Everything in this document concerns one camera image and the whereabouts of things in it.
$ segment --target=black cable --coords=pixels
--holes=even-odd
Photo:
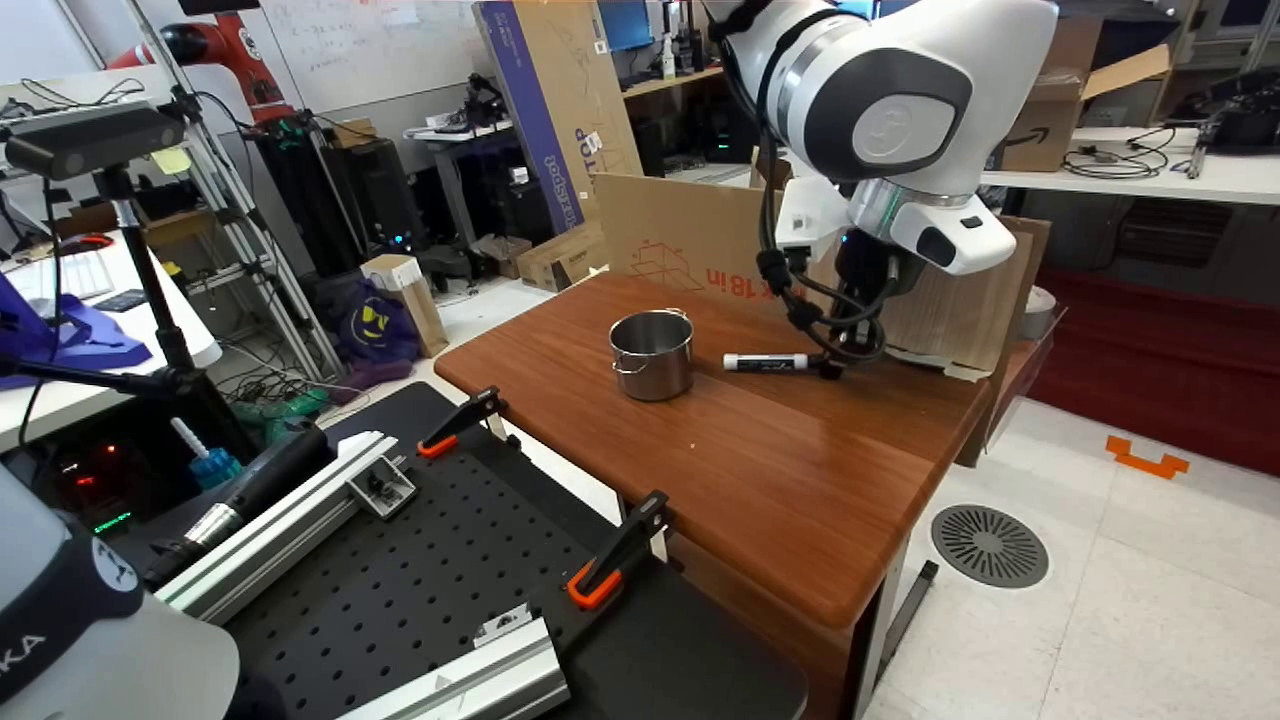
[[[211,90],[193,90],[193,94],[202,94],[208,104],[215,104],[215,106],[232,118],[237,133],[254,133],[248,118],[238,118],[238,114],[232,110],[229,100],[218,100],[218,94],[211,94]]]
[[[232,118],[232,127],[237,127],[237,136],[238,136],[238,151],[244,151],[244,185],[248,185],[248,190],[254,190],[254,169],[250,169],[250,144],[248,144],[248,136],[265,136],[265,133],[260,133],[254,122],[238,118],[229,100],[218,100],[218,94],[211,94],[211,90],[193,90],[193,94],[211,100],[211,104]]]
[[[1162,151],[1170,139],[1176,139],[1176,127],[1150,127],[1150,133],[1128,136],[1124,144],[1133,151]]]
[[[49,223],[49,243],[50,243],[50,346],[49,346],[49,369],[56,365],[56,353],[65,342],[65,250],[58,250],[58,231],[50,228],[50,185],[42,176],[42,223]],[[24,406],[24,419],[14,422],[14,447],[28,447],[28,422],[33,422],[33,412],[35,412],[35,399],[42,393],[42,375],[35,381],[33,396],[28,396],[28,406]]]
[[[854,324],[854,320],[870,320],[870,316],[885,306],[885,299],[889,299],[889,282],[885,282],[885,292],[880,292],[870,302],[863,302],[863,299],[854,299],[854,295],[845,295],[841,288],[828,288],[828,282],[820,282],[820,281],[811,281],[811,274],[795,274],[795,282],[802,282],[802,288],[811,288],[811,292],[820,292],[820,295],[841,299],[841,302],[851,306],[846,320],[824,320],[824,324],[832,324],[832,328],[846,328],[846,324]]]
[[[777,144],[768,127],[761,127],[761,156],[762,156],[761,247],[777,250]]]

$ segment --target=shelf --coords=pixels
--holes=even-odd
[[[705,80],[714,80],[714,76],[722,76],[722,67],[705,67],[705,70],[686,70],[686,76],[670,76],[670,80],[643,80],[643,84],[623,88],[623,100],[670,90],[670,88],[684,88],[684,84],[705,84]]]

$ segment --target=wooden table top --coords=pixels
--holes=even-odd
[[[616,393],[608,324],[684,306],[693,393],[636,402]],[[676,526],[828,626],[851,626],[925,498],[981,419],[987,382],[892,361],[817,375],[722,370],[722,353],[807,353],[784,310],[595,274],[439,355],[468,393],[495,382],[512,419],[640,498],[666,492]]]

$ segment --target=black breadboard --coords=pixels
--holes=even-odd
[[[472,453],[412,461],[412,481],[401,517],[360,512],[229,624],[288,715],[339,715],[433,673],[483,620],[589,559]]]
[[[329,435],[379,426],[412,454],[446,406],[412,382]],[[285,715],[339,715],[439,667],[483,620],[612,541],[612,522],[489,433],[462,433],[433,467],[412,461],[412,481],[420,494],[401,517],[354,517],[229,624],[254,691],[278,697]],[[777,720],[802,706],[795,667],[655,565],[562,667],[573,702],[556,720]]]

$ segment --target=cardboard box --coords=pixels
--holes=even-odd
[[[371,118],[332,122],[332,144],[336,144],[336,148],[375,144],[375,127],[371,127]]]
[[[1134,88],[1168,84],[1170,53],[1157,45],[1107,67],[1091,67],[1100,20],[1067,14],[1055,28],[1039,80],[1006,133],[999,151],[1002,172],[1058,172],[1073,148],[1073,133],[1088,100]]]
[[[608,268],[777,306],[757,270],[761,187],[595,176]]]
[[[604,263],[608,254],[604,254],[600,223],[579,223],[515,254],[521,281],[551,292],[585,281],[590,268],[604,268]]]
[[[612,270],[709,292],[784,320],[778,299],[757,270],[761,187],[600,176],[595,198]],[[915,292],[889,302],[885,334],[894,355],[967,381],[999,369],[1016,310],[1039,268],[1047,223],[1018,218],[1011,231],[1018,234],[1018,250],[1006,263],[981,274],[925,268]],[[811,274],[832,281],[832,260],[817,260]]]
[[[173,243],[208,243],[218,234],[218,223],[211,213],[176,213],[159,215],[144,228],[147,243],[163,254]]]
[[[476,10],[551,223],[595,218],[590,176],[643,176],[600,6],[480,0]]]
[[[396,292],[401,302],[412,316],[412,328],[422,342],[422,355],[434,355],[446,346],[433,288],[422,281],[422,268],[414,263],[414,254],[371,254],[360,263],[360,274],[379,288],[379,292]]]

